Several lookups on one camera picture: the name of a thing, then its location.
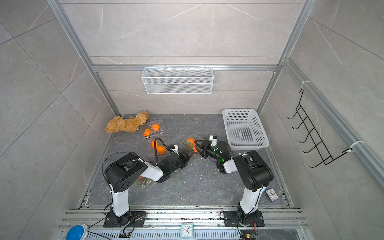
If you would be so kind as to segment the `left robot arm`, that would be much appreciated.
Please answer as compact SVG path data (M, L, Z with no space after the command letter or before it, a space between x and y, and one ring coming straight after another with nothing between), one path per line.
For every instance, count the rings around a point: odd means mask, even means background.
M140 177L154 182L163 183L173 172L183 169L191 156L183 151L173 150L159 165L147 162L136 153L129 152L115 162L109 164L104 171L104 177L112 191L112 212L116 217L122 217L130 211L129 188Z

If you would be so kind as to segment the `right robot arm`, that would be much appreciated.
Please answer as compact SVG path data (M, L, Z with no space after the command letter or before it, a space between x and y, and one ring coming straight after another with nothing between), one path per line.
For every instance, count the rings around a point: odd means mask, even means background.
M238 203L238 216L239 218L255 216L262 193L274 179L273 171L263 158L254 150L235 155L225 141L213 143L208 140L195 140L194 143L201 157L214 160L219 172L240 175L245 190Z

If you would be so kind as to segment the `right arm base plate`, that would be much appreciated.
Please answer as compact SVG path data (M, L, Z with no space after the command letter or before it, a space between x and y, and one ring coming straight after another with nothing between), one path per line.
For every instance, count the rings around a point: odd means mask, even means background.
M259 210L251 214L244 214L242 211L223 211L220 212L220 218L224 220L225 227L264 227L265 222L262 213Z

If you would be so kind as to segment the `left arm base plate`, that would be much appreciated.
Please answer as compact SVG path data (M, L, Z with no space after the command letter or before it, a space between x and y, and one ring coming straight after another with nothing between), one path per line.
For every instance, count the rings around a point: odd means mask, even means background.
M107 213L105 222L103 224L104 228L118 228L125 227L127 225L134 224L135 227L143 227L146 219L147 212L138 211L132 212L129 211L121 217L117 217L113 211Z

